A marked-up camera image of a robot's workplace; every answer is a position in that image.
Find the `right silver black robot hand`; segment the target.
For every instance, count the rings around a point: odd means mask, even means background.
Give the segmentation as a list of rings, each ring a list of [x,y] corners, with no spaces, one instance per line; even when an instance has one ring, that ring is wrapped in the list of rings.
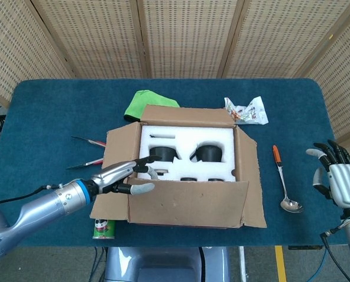
[[[350,209],[350,154],[330,139],[314,146],[306,154],[316,157],[322,166],[314,173],[313,187],[338,207]]]

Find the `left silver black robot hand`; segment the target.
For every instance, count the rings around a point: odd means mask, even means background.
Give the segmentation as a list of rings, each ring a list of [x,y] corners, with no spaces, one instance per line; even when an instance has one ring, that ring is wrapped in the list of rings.
[[[123,193],[123,194],[144,194],[154,189],[153,183],[144,184],[125,184],[124,180],[133,174],[147,173],[151,179],[158,180],[157,172],[148,163],[161,160],[162,157],[153,155],[141,159],[135,159],[125,162],[115,163],[101,170],[99,174],[95,174],[90,180],[84,182],[90,197],[99,194]]]

